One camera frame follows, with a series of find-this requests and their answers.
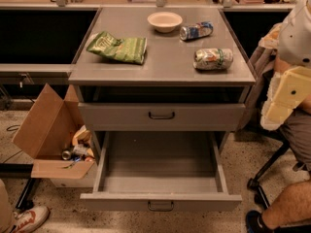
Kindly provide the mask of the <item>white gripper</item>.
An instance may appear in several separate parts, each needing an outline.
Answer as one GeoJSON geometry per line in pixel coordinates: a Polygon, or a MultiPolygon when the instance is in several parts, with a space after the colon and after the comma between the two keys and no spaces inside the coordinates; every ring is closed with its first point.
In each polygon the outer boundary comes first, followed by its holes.
{"type": "Polygon", "coordinates": [[[294,66],[283,74],[275,73],[261,109],[260,125],[269,131],[278,129],[310,93],[309,68],[294,66]]]}

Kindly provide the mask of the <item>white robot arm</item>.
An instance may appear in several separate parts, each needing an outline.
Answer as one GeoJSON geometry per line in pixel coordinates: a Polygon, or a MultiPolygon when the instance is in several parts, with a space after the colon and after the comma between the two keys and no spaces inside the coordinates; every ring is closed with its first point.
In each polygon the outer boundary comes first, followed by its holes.
{"type": "Polygon", "coordinates": [[[298,0],[282,23],[260,39],[259,45],[276,49],[290,68],[275,72],[261,109],[260,124],[276,130],[311,93],[311,12],[310,0],[298,0]]]}

